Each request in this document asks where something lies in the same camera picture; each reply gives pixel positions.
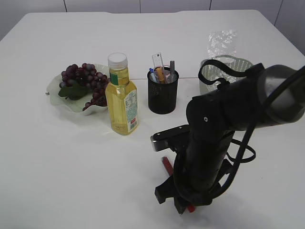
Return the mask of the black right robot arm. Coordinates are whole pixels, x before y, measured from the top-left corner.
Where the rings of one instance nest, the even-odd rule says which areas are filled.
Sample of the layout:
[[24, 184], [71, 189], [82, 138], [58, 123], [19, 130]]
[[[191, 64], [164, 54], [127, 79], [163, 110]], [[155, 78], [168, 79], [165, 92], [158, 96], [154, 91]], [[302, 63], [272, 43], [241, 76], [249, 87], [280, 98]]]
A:
[[284, 65], [265, 68], [256, 64], [237, 72], [218, 60], [207, 60], [237, 77], [199, 80], [217, 89], [191, 99], [186, 107], [188, 123], [151, 137], [155, 151], [176, 153], [173, 173], [154, 194], [160, 204], [172, 198], [178, 213], [188, 206], [207, 206], [232, 184], [239, 166], [254, 159], [244, 158], [251, 150], [249, 140], [255, 129], [294, 123], [305, 113], [305, 70]]

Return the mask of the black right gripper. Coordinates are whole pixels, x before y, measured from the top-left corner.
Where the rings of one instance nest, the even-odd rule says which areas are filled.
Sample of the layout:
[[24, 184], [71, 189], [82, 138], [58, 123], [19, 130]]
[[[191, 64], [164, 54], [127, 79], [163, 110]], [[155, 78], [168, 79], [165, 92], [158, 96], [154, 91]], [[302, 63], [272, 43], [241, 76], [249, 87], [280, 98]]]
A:
[[211, 191], [238, 129], [238, 82], [195, 96], [188, 103], [186, 117], [190, 127], [189, 144], [176, 156], [174, 175], [155, 188], [159, 204], [174, 198], [179, 214], [193, 205], [209, 205]]

